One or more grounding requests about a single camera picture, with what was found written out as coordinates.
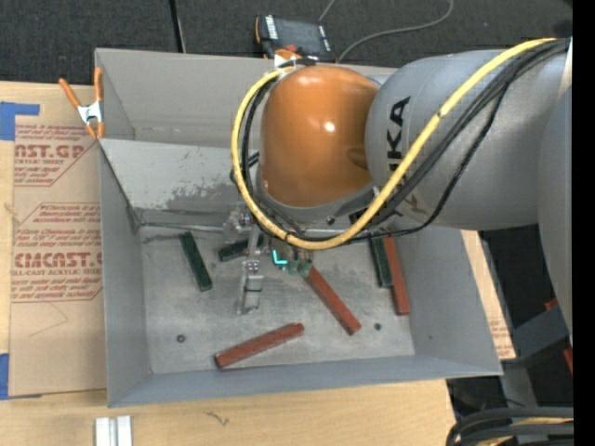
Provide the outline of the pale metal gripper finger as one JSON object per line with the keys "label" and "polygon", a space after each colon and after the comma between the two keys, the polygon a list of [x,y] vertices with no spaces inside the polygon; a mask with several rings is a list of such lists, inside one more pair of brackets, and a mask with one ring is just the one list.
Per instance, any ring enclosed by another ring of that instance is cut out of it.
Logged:
{"label": "pale metal gripper finger", "polygon": [[259,306],[264,275],[260,272],[258,260],[248,260],[245,269],[245,310],[251,311]]}
{"label": "pale metal gripper finger", "polygon": [[238,297],[237,297],[237,314],[242,315],[245,313],[245,285],[247,280],[247,273],[245,269],[245,262],[242,262],[241,276],[238,284]]}

